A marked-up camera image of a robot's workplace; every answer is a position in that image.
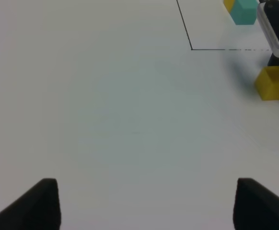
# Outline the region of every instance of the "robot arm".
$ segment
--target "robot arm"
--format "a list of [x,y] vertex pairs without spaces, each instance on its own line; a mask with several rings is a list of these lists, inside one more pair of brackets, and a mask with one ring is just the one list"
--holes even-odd
[[279,0],[260,0],[257,18],[273,52],[268,66],[279,66]]

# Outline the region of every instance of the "yellow cube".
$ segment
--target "yellow cube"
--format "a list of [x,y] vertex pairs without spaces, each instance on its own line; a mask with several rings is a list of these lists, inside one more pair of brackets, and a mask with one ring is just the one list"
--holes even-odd
[[234,5],[234,0],[224,0],[224,5],[225,5],[227,11],[230,13],[231,9]]
[[279,100],[279,66],[263,68],[255,87],[263,101]]

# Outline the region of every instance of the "teal cube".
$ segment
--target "teal cube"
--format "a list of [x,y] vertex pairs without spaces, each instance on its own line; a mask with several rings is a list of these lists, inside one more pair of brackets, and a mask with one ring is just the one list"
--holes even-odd
[[236,25],[253,25],[257,7],[256,0],[235,0],[230,15]]

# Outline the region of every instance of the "block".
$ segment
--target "block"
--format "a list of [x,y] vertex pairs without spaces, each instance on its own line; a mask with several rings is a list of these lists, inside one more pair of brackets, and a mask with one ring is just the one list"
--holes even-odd
[[253,25],[257,7],[256,0],[235,0],[230,15],[236,25]]
[[265,67],[255,81],[263,101],[279,100],[279,66]]
[[234,5],[235,0],[224,0],[224,5],[227,9],[227,11],[230,13],[232,10],[232,7]]

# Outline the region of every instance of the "black line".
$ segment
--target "black line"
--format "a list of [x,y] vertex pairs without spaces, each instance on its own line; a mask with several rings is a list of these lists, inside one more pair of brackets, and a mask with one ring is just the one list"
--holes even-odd
[[178,8],[179,8],[179,11],[180,11],[180,15],[181,15],[181,18],[182,18],[182,21],[183,21],[184,28],[186,30],[186,35],[187,35],[187,38],[188,38],[188,41],[189,41],[189,45],[191,46],[191,50],[193,50],[193,46],[192,46],[191,40],[189,39],[189,35],[188,35],[187,29],[186,29],[186,24],[185,24],[183,16],[182,16],[182,12],[181,12],[181,9],[180,9],[179,2],[178,2],[178,0],[176,0],[176,1],[177,1],[177,4],[178,4]]
[[257,51],[257,49],[192,49],[194,51]]
[[219,50],[226,50],[226,49],[193,49],[193,50],[197,50],[197,51],[212,51],[212,50],[215,50],[215,51],[219,51]]

